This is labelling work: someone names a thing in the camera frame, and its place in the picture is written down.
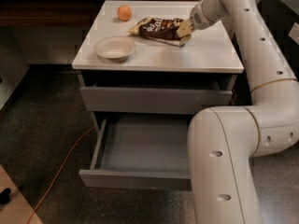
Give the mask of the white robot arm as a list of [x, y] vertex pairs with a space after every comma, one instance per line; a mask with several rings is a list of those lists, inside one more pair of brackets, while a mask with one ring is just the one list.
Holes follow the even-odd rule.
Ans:
[[261, 0], [199, 0], [178, 29], [204, 30], [228, 17], [251, 103], [206, 108], [191, 120], [188, 160], [197, 224], [263, 224], [249, 160], [299, 140], [299, 82], [257, 8]]

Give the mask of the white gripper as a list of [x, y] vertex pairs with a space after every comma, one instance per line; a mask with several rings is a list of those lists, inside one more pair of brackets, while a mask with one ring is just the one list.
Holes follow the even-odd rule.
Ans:
[[187, 43], [191, 39], [191, 33], [194, 30], [205, 30], [214, 24], [204, 14], [203, 3], [199, 2], [190, 13], [190, 18], [182, 21], [177, 29], [178, 37], [181, 37], [180, 43]]

